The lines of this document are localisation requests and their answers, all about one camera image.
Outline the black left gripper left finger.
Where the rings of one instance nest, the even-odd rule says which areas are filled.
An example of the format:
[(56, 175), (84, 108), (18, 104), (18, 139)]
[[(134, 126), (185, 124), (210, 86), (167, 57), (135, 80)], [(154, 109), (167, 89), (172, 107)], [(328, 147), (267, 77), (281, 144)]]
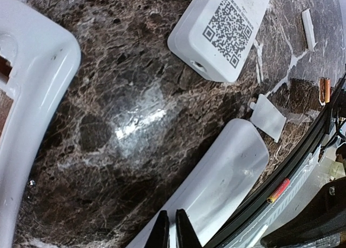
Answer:
[(159, 212), (154, 223), (145, 248), (168, 248), (169, 247), (169, 217), (166, 210)]

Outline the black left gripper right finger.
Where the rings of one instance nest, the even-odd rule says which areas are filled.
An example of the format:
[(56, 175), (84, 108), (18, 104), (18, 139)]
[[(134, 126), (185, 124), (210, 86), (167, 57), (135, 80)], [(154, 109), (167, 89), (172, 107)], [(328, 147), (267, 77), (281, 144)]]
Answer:
[(184, 209), (176, 211), (176, 241), (179, 248), (202, 248)]

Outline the white remote back side up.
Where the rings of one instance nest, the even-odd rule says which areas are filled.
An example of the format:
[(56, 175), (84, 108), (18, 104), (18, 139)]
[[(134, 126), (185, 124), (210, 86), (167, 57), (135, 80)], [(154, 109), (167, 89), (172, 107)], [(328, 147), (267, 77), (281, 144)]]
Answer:
[(183, 209), (205, 245), (255, 185), (269, 151), (255, 126), (235, 118), (226, 124), (194, 169), (162, 206), (169, 218), (169, 247), (176, 247), (176, 219)]

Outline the orange battery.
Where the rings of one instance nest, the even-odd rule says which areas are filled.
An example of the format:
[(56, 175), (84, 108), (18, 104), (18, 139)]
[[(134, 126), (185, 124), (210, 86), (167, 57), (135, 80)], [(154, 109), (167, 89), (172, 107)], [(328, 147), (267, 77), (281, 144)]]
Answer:
[(330, 102), (330, 96), (331, 96), (331, 86), (330, 86), (331, 80), (330, 78), (324, 78), (320, 77), (320, 102), (322, 105)]
[(285, 178), (280, 185), (274, 190), (274, 192), (267, 198), (267, 202), (269, 204), (274, 203), (278, 200), (278, 198), (281, 196), (281, 194), (286, 190), (286, 188), (290, 184), (290, 179)]

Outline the slim white remote with QR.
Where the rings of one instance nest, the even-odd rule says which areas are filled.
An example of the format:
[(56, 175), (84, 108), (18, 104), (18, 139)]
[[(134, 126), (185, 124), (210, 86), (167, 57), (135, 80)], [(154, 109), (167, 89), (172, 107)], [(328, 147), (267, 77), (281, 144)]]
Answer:
[(204, 79), (237, 81), (270, 0), (192, 0), (168, 48)]

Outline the white remote with buttons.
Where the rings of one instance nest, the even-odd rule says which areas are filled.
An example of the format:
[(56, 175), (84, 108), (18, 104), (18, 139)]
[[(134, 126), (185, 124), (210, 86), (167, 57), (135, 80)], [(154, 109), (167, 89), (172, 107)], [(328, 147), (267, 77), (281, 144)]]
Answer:
[(47, 127), (81, 63), (74, 35), (19, 0), (1, 0), (1, 247), (11, 247), (26, 181)]

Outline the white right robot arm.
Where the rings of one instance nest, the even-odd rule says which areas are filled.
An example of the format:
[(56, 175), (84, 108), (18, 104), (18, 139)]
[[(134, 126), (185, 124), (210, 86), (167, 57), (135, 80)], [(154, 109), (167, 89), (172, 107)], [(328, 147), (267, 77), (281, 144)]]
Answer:
[(345, 178), (325, 184), (294, 219), (261, 238), (264, 247), (306, 244), (345, 231)]

